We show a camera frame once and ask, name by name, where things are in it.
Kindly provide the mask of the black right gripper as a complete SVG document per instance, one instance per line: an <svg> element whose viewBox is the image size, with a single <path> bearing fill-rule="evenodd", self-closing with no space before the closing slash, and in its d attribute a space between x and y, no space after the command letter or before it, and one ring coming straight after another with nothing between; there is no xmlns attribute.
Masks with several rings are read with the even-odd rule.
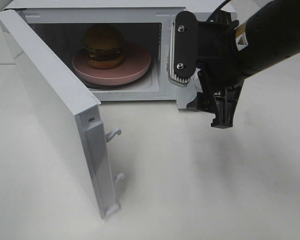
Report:
<svg viewBox="0 0 300 240"><path fill-rule="evenodd" d="M217 11L207 21L198 23L198 56L196 67L202 92L198 92L186 109L195 112L214 113L211 127L233 127L234 116L244 79L238 73L235 44L235 28L238 20L232 20L226 11Z"/></svg>

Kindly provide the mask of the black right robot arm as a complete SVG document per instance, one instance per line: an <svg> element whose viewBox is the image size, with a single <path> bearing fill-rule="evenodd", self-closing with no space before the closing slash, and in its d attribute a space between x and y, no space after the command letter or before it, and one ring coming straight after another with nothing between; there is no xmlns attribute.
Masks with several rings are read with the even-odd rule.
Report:
<svg viewBox="0 0 300 240"><path fill-rule="evenodd" d="M185 46L198 68L198 108L213 128L233 126L244 81L300 52L300 0L273 0L244 23L192 20Z"/></svg>

